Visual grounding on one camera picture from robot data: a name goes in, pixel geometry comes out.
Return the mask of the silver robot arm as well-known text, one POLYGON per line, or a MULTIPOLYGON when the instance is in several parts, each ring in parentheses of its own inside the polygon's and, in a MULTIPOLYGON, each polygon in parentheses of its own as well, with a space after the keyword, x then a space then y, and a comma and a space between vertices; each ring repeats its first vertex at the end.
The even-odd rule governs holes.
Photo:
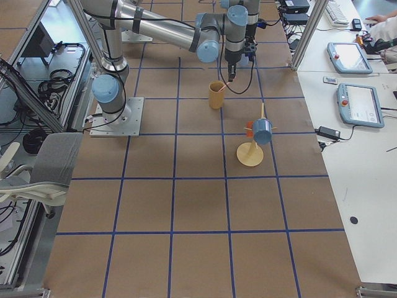
POLYGON ((226 39, 225 60, 230 79, 241 59, 246 41, 249 11, 244 5, 228 5, 227 12, 198 14, 196 25, 166 18, 128 1, 81 1, 83 12, 98 21, 102 29, 101 65, 105 74, 95 79, 92 91, 106 123, 126 121, 131 115, 122 95, 128 63, 122 50, 122 30, 131 30, 195 53, 204 63, 218 58, 220 39, 226 39))
POLYGON ((247 25, 247 29, 255 30, 259 18, 258 0, 221 0, 220 6, 227 10, 227 16, 230 21, 236 25, 247 25))

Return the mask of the person hand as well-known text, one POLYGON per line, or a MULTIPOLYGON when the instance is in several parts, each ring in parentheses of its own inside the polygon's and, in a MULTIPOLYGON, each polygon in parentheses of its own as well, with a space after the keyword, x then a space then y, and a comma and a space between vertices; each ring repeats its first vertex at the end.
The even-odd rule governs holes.
POLYGON ((375 24, 386 21, 387 18, 388 17, 384 16, 384 15, 375 15, 375 16, 365 18, 364 23, 370 24, 370 25, 375 25, 375 24))

